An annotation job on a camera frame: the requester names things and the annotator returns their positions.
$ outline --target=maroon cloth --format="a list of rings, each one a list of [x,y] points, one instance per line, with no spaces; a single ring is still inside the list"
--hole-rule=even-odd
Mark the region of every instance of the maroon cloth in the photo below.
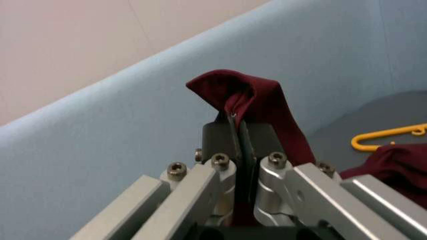
[[[370,174],[427,209],[427,144],[379,147],[366,162],[341,172],[343,179]]]
[[[294,166],[315,162],[277,81],[232,70],[214,70],[196,77],[186,86],[217,110],[230,116],[235,114],[237,127],[242,119],[271,124]]]
[[[191,80],[187,87],[217,110],[236,114],[237,125],[243,118],[271,124],[294,166],[315,162],[278,82],[232,70],[214,70]],[[427,144],[380,147],[362,166],[346,170],[341,176],[346,179],[365,174],[427,209]]]

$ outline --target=silver metal bar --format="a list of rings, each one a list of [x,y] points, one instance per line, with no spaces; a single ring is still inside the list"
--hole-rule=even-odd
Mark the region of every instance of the silver metal bar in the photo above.
[[[427,239],[427,211],[371,175],[341,186],[410,239]]]
[[[206,225],[227,226],[231,224],[233,218],[237,167],[234,162],[228,161],[226,168],[219,169],[218,167],[215,167],[215,164],[212,162],[212,159],[209,159],[205,163],[205,166],[211,166],[219,173],[220,193],[218,201],[216,202],[213,212],[211,213],[211,217],[206,222]]]
[[[219,194],[219,174],[196,164],[132,239],[183,239],[194,223],[206,222]]]
[[[408,239],[311,163],[277,169],[264,158],[259,179],[306,226],[332,225],[345,239]]]
[[[143,175],[71,239],[130,239],[168,194],[167,183]]]

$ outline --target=light blue wall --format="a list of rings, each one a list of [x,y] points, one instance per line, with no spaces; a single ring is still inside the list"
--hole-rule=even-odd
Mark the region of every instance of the light blue wall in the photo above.
[[[391,80],[397,92],[427,88],[427,1],[380,0]]]

